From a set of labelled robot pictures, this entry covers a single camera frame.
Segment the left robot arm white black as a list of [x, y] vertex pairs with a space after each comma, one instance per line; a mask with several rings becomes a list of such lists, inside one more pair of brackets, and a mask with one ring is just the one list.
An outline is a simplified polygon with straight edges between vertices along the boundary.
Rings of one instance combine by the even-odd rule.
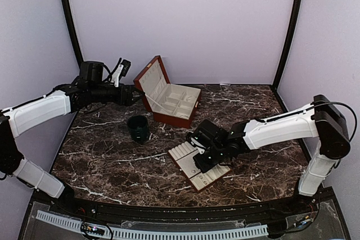
[[37, 99], [1, 110], [1, 172], [4, 176], [15, 176], [58, 199], [57, 205], [65, 214], [75, 215], [79, 211], [79, 202], [67, 194], [72, 189], [28, 160], [18, 150], [15, 139], [48, 120], [75, 113], [93, 103], [133, 105], [144, 92], [120, 82], [130, 66], [130, 61], [120, 59], [104, 78], [103, 71], [108, 69], [104, 63], [82, 62], [79, 75], [71, 83], [60, 84]]

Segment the red jewelry tray cream insert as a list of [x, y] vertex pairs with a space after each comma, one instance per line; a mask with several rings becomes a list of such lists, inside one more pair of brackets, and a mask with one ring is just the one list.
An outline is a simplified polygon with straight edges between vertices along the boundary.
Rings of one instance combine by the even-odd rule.
[[171, 148], [168, 154], [197, 192], [208, 188], [231, 171], [228, 166], [216, 165], [208, 172], [202, 173], [200, 169], [195, 166], [193, 160], [194, 155], [198, 154], [198, 150], [188, 142]]

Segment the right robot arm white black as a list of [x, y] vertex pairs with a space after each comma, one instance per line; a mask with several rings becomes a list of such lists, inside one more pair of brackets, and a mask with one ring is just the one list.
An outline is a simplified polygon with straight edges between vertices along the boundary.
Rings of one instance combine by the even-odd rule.
[[300, 177], [298, 193], [287, 202], [292, 214], [299, 214], [316, 194], [322, 181], [342, 158], [350, 152], [354, 135], [348, 133], [345, 116], [336, 108], [338, 102], [324, 95], [314, 96], [313, 102], [297, 110], [265, 119], [256, 118], [234, 123], [225, 130], [205, 119], [187, 141], [198, 150], [193, 158], [202, 173], [219, 165], [225, 159], [270, 144], [301, 138], [319, 139], [308, 167]]

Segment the dark green cup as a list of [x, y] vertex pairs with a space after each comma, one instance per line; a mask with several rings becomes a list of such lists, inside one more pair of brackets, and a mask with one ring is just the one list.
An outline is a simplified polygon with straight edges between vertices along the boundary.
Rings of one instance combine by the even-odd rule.
[[131, 138], [139, 144], [144, 144], [150, 137], [149, 123], [143, 115], [130, 117], [127, 127]]

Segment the red wooden jewelry box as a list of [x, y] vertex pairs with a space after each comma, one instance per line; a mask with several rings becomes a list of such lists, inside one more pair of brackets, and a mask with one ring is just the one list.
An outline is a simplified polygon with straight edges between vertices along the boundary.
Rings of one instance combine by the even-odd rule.
[[134, 79], [143, 91], [143, 104], [160, 123], [189, 129], [201, 100], [201, 89], [172, 84], [160, 56], [155, 56]]

